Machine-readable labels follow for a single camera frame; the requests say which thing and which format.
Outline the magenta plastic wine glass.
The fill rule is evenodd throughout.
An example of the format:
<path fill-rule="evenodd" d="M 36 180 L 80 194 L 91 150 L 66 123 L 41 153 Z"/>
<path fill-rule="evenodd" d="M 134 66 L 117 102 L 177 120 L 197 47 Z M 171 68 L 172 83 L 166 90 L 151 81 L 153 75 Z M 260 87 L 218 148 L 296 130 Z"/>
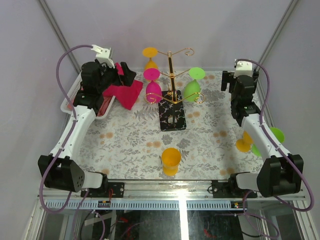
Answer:
<path fill-rule="evenodd" d="M 160 85 L 156 82 L 159 78 L 160 72 L 156 68 L 148 68 L 144 71 L 143 77 L 149 81 L 148 85 L 146 86 L 146 100 L 151 103 L 155 104 L 158 103 L 162 98 L 162 89 Z"/>

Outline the orange plastic wine glass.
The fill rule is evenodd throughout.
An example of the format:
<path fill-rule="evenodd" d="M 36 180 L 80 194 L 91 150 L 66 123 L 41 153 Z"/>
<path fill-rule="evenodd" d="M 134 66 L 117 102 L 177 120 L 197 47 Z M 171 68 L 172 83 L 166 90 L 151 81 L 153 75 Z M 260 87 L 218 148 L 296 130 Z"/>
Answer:
<path fill-rule="evenodd" d="M 153 58 L 158 54 L 158 50 L 155 47 L 146 47 L 142 51 L 142 55 L 148 58 L 148 62 L 146 63 L 144 70 L 148 70 L 150 68 L 158 69 L 158 65 L 153 61 Z"/>

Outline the green wine glass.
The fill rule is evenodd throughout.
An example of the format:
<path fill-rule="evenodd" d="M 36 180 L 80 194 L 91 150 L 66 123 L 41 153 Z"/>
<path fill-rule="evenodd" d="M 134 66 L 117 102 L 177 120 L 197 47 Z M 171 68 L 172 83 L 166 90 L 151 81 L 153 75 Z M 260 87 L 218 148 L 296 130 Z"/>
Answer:
<path fill-rule="evenodd" d="M 276 137 L 276 139 L 282 144 L 284 141 L 285 141 L 285 135 L 284 133 L 279 129 L 279 128 L 276 128 L 276 127 L 270 127 L 269 128 L 272 133 L 274 134 L 274 136 Z M 256 147 L 255 144 L 252 144 L 251 145 L 251 152 L 260 157 L 261 154 L 260 154 L 260 151 L 258 150 L 258 148 Z"/>
<path fill-rule="evenodd" d="M 190 81 L 184 88 L 183 92 L 183 98 L 185 101 L 188 102 L 195 102 L 200 97 L 201 87 L 198 83 L 198 80 L 202 80 L 206 73 L 205 71 L 200 67 L 192 67 L 189 70 L 189 76 L 192 78 L 192 81 Z"/>

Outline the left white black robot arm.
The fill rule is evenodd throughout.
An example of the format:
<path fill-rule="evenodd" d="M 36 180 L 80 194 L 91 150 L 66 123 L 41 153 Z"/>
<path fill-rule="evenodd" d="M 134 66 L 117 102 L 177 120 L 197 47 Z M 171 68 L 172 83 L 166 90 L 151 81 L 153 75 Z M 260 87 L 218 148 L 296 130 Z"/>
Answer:
<path fill-rule="evenodd" d="M 105 118 L 109 112 L 103 109 L 105 91 L 131 88 L 136 75 L 126 62 L 111 66 L 106 61 L 95 59 L 82 65 L 60 106 L 64 113 L 69 114 L 69 121 L 55 147 L 48 155 L 41 155 L 37 162 L 42 176 L 41 195 L 44 188 L 70 193 L 88 190 L 90 197 L 109 195 L 108 176 L 83 170 L 76 160 L 90 125 Z"/>

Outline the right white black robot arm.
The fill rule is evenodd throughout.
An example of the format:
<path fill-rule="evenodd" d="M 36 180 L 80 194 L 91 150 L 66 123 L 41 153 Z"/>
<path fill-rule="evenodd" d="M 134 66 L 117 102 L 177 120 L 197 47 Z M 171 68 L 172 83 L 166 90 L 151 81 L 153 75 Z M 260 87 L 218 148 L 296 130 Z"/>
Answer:
<path fill-rule="evenodd" d="M 223 71 L 221 90 L 231 94 L 232 117 L 252 139 L 263 159 L 259 173 L 240 172 L 230 175 L 228 192 L 240 197 L 249 190 L 260 192 L 263 197 L 295 194 L 300 191 L 304 161 L 298 154 L 291 154 L 276 138 L 261 117 L 261 110 L 253 101 L 258 72 L 239 75 Z"/>

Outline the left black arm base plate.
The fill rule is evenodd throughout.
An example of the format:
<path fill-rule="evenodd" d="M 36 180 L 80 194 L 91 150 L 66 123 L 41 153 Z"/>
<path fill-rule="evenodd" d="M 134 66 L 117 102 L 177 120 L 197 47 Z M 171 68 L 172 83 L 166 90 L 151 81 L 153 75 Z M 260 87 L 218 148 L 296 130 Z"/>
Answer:
<path fill-rule="evenodd" d="M 120 181 L 103 182 L 99 188 L 90 188 L 87 198 L 115 199 L 123 198 L 125 193 L 125 183 Z"/>

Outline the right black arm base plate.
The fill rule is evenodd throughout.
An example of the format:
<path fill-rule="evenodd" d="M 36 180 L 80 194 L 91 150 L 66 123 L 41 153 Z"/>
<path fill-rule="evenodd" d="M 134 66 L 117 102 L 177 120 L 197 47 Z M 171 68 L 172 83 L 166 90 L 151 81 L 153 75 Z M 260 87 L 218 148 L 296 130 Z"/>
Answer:
<path fill-rule="evenodd" d="M 249 191 L 248 189 L 239 188 L 236 183 L 231 180 L 212 180 L 212 195 L 214 198 L 243 198 Z"/>

